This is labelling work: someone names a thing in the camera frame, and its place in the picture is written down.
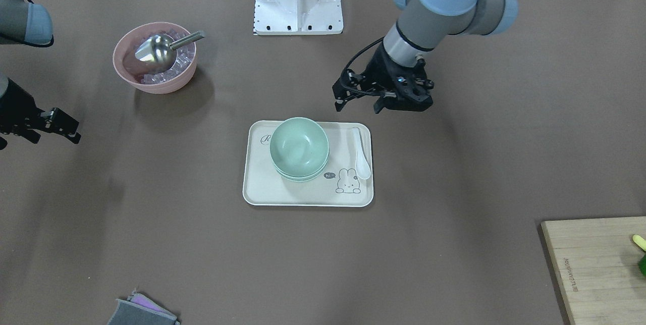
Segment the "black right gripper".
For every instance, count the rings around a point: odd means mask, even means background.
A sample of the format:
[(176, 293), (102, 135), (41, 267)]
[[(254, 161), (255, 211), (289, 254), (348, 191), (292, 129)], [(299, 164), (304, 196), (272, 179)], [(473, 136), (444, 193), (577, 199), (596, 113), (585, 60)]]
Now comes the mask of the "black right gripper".
[(33, 144), (37, 144), (41, 134), (34, 131), (41, 127), (42, 132), (54, 133), (78, 145), (81, 134), (79, 121), (59, 108), (43, 111), (35, 100), (11, 79), (2, 79), (1, 132), (2, 135), (14, 134)]

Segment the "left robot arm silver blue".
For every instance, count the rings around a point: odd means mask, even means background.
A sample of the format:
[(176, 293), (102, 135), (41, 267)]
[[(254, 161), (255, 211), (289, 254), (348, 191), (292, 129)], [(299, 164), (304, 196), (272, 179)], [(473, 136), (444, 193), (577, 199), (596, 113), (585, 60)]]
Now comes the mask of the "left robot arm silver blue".
[(401, 10), (395, 24), (373, 42), (376, 51), (358, 74), (346, 66), (333, 84), (335, 108), (374, 96), (373, 109), (422, 112), (433, 104), (434, 82), (425, 56), (448, 35), (494, 35), (518, 15), (517, 0), (394, 0)]

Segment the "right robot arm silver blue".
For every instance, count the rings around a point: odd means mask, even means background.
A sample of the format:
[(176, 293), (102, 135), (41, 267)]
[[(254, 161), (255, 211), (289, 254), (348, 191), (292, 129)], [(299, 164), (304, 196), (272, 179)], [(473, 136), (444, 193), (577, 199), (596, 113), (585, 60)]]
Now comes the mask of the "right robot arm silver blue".
[[(33, 0), (1, 0), (1, 43), (30, 47), (50, 47), (55, 42), (48, 10)], [(19, 136), (33, 144), (41, 133), (53, 133), (77, 145), (79, 121), (59, 108), (40, 109), (35, 100), (5, 74), (1, 76), (2, 149), (4, 136)]]

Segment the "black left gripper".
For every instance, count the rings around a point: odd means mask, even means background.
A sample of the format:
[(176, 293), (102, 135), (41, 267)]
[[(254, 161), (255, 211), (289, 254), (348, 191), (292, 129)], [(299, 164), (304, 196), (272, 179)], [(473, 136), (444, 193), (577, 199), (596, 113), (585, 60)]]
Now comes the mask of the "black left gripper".
[(387, 54), (382, 42), (374, 42), (358, 52), (348, 65), (373, 46), (377, 46), (376, 51), (363, 72), (356, 74), (349, 68), (349, 77), (339, 77), (333, 84), (336, 112), (363, 96), (378, 98), (373, 105), (375, 114), (383, 109), (418, 113), (429, 109), (434, 104), (430, 93), (434, 82), (427, 78), (423, 58), (417, 59), (413, 67), (404, 67)]

